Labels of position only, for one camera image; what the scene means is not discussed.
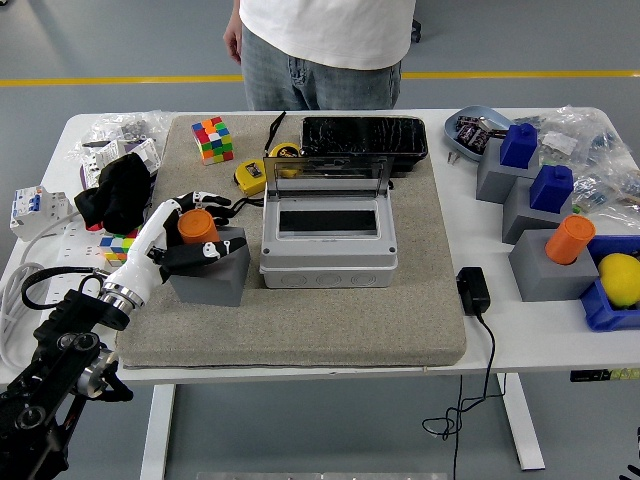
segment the blue bowl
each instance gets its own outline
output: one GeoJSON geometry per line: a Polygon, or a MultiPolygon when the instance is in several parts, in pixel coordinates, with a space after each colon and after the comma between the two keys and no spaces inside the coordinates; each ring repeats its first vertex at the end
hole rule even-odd
{"type": "Polygon", "coordinates": [[[513,121],[509,120],[507,117],[500,115],[498,112],[489,107],[482,107],[480,105],[465,107],[458,113],[455,113],[454,115],[449,117],[447,121],[444,122],[444,133],[447,143],[475,162],[479,162],[482,158],[482,155],[472,152],[464,145],[456,142],[456,137],[458,136],[458,132],[456,131],[456,123],[458,122],[458,117],[461,116],[485,117],[491,120],[496,125],[500,126],[500,128],[503,130],[508,130],[511,125],[514,125],[513,121]]]}

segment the black cloth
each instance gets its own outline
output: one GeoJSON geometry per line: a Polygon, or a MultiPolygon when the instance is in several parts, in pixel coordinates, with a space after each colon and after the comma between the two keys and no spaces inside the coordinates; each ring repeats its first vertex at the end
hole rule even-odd
{"type": "Polygon", "coordinates": [[[98,187],[75,197],[87,227],[102,222],[110,233],[127,235],[144,222],[151,195],[151,175],[137,153],[129,153],[100,172],[98,187]]]}

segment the white table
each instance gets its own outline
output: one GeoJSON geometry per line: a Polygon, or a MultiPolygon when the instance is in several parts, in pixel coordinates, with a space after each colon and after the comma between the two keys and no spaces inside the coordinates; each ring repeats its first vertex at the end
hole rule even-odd
{"type": "MultiPolygon", "coordinates": [[[[546,109],[499,109],[509,118],[533,115],[546,109]]],[[[485,314],[487,324],[496,337],[496,355],[493,371],[515,373],[544,370],[583,370],[600,368],[640,367],[640,330],[593,333],[587,327],[584,310],[579,301],[530,302],[520,300],[511,267],[507,258],[512,246],[501,242],[502,206],[475,200],[475,173],[477,165],[464,158],[454,165],[447,163],[450,148],[444,142],[444,122],[456,110],[396,110],[394,115],[412,115],[422,118],[427,129],[430,158],[438,187],[447,236],[449,239],[454,272],[464,266],[482,267],[491,294],[491,307],[485,314]]],[[[64,191],[73,198],[81,189],[79,176],[69,173],[70,165],[65,160],[66,153],[87,131],[97,115],[77,115],[71,118],[60,137],[42,184],[50,192],[64,191]]],[[[640,231],[596,216],[592,220],[599,234],[640,234],[640,231]]],[[[34,249],[30,259],[43,265],[52,265],[59,244],[56,237],[43,240],[34,249]]],[[[16,266],[24,245],[18,241],[9,260],[7,271],[16,266]]],[[[20,339],[12,345],[13,358],[23,363],[28,360],[36,345],[31,332],[37,326],[37,316],[25,322],[17,331],[20,339]]],[[[120,378],[128,383],[144,382],[167,384],[157,387],[150,421],[149,455],[145,453],[143,478],[154,476],[164,468],[163,449],[168,442],[173,385],[196,382],[250,381],[255,379],[300,379],[363,377],[371,375],[424,375],[483,373],[490,353],[489,338],[477,320],[465,317],[467,351],[455,365],[436,368],[242,368],[242,369],[121,369],[120,378]]],[[[105,330],[98,332],[107,344],[113,342],[113,335],[105,330]]],[[[9,383],[15,376],[6,366],[0,365],[0,384],[9,383]]],[[[516,447],[523,468],[544,468],[537,449],[526,401],[517,375],[509,380],[508,398],[505,399],[510,419],[509,402],[519,405],[517,417],[524,425],[512,423],[520,431],[524,428],[525,438],[518,440],[519,431],[514,431],[516,447]]]]}

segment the tape measure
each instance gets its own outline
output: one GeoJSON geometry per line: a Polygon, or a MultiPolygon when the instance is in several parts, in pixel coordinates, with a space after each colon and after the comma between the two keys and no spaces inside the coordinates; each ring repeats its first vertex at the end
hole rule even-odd
{"type": "MultiPolygon", "coordinates": [[[[295,158],[300,156],[300,147],[295,143],[281,143],[276,145],[269,153],[270,157],[295,158]]],[[[287,169],[283,171],[283,176],[287,178],[294,177],[297,170],[287,169]]],[[[238,188],[247,197],[252,197],[263,192],[267,184],[267,176],[265,174],[264,160],[252,159],[242,162],[236,168],[233,180],[238,188]]]]}
{"type": "Polygon", "coordinates": [[[233,180],[247,197],[252,197],[264,191],[267,183],[264,161],[256,158],[242,162],[238,165],[238,168],[236,168],[233,180]]]}
{"type": "Polygon", "coordinates": [[[273,147],[273,150],[269,153],[270,157],[290,158],[300,156],[300,147],[295,143],[280,143],[273,147]]]}

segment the person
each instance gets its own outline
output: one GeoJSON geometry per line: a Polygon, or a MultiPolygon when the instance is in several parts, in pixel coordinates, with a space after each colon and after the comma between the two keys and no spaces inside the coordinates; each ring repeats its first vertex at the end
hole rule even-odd
{"type": "Polygon", "coordinates": [[[252,110],[391,109],[415,0],[234,0],[223,35],[252,110]]]}

